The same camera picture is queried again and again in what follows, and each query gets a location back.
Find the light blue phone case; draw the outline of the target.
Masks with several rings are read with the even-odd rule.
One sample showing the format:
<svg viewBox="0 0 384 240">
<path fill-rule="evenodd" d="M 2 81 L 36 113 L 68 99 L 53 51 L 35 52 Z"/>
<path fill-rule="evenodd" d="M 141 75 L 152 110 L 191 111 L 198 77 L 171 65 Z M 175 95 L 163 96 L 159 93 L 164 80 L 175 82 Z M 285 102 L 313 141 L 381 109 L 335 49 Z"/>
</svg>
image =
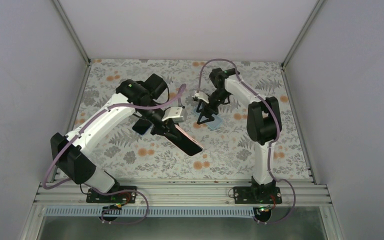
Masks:
<svg viewBox="0 0 384 240">
<path fill-rule="evenodd" d="M 197 107 L 193 110 L 193 113 L 197 117 L 199 116 L 199 112 L 198 112 L 198 108 Z M 215 130 L 216 128 L 218 128 L 222 124 L 222 122 L 223 122 L 223 119 L 219 115 L 217 115 L 217 118 L 215 119 L 214 122 L 207 123 L 207 124 L 201 124 L 201 126 L 206 125 L 211 130 Z"/>
</svg>

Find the phone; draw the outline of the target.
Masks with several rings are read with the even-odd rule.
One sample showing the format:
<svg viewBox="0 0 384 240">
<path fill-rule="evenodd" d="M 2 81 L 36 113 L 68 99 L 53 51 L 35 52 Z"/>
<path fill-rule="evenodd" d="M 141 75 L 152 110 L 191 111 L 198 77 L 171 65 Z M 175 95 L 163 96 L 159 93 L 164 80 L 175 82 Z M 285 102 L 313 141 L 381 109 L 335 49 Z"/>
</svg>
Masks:
<svg viewBox="0 0 384 240">
<path fill-rule="evenodd" d="M 132 130 L 143 136 L 152 127 L 152 123 L 145 119 L 138 119 L 137 122 L 132 126 Z"/>
<path fill-rule="evenodd" d="M 188 156 L 194 156 L 203 151 L 203 147 L 178 124 L 174 124 L 164 136 Z"/>
</svg>

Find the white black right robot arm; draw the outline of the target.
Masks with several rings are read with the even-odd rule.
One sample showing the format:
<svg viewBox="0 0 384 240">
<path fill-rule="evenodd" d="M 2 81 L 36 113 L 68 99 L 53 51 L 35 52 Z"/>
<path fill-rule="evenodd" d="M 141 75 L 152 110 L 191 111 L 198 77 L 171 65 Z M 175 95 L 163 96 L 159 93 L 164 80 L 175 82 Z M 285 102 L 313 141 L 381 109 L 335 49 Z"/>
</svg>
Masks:
<svg viewBox="0 0 384 240">
<path fill-rule="evenodd" d="M 271 171 L 272 146 L 282 130 L 279 101 L 276 97 L 265 97 L 241 79 L 236 68 L 215 68 L 209 75 L 215 91 L 208 95 L 200 90 L 194 94 L 198 102 L 197 124 L 210 125 L 216 120 L 219 106 L 230 102 L 234 96 L 247 108 L 246 131 L 254 142 L 254 168 L 248 192 L 254 202 L 264 203 L 274 194 L 276 180 Z"/>
</svg>

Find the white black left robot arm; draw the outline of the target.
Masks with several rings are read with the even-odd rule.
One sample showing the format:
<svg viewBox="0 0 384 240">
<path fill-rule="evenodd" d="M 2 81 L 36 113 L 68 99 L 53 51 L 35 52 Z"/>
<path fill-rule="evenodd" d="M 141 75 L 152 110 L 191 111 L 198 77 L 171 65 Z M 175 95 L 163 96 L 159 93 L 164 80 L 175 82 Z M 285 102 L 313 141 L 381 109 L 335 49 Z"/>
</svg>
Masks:
<svg viewBox="0 0 384 240">
<path fill-rule="evenodd" d="M 145 81 L 123 81 L 107 103 L 79 127 L 65 135 L 57 132 L 52 136 L 51 166 L 57 166 L 76 184 L 93 188 L 104 201 L 114 202 L 119 197 L 119 183 L 98 168 L 88 155 L 105 135 L 135 113 L 140 113 L 143 120 L 152 126 L 153 134 L 179 140 L 180 132 L 173 120 L 164 119 L 163 109 L 172 103 L 172 99 L 164 104 L 155 101 L 166 89 L 167 83 L 156 74 Z"/>
</svg>

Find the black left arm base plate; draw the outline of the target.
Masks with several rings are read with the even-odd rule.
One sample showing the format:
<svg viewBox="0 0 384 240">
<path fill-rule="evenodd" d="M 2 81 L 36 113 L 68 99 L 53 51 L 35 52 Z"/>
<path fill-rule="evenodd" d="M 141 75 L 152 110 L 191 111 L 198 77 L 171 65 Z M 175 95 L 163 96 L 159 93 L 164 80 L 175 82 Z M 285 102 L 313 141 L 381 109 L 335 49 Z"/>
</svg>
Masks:
<svg viewBox="0 0 384 240">
<path fill-rule="evenodd" d="M 95 190 L 89 188 L 86 202 L 87 203 L 97 203 L 97 204 L 134 204 L 136 200 L 136 193 L 133 192 L 124 192 L 113 194 L 114 192 L 126 191 L 126 190 L 137 190 L 137 187 L 134 185 L 121 185 L 118 188 L 113 188 L 110 191 L 110 195 L 102 195 L 101 193 L 96 192 Z"/>
</svg>

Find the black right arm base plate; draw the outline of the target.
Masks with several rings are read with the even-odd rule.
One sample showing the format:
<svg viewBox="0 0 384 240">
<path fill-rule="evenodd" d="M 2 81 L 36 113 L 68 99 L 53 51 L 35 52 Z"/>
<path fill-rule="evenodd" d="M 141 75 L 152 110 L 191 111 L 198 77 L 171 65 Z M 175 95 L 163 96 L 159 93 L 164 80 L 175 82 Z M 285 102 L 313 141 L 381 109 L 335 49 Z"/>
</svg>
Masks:
<svg viewBox="0 0 384 240">
<path fill-rule="evenodd" d="M 232 190 L 233 199 L 237 205 L 283 203 L 279 187 L 266 187 L 253 190 L 250 186 L 236 186 Z"/>
</svg>

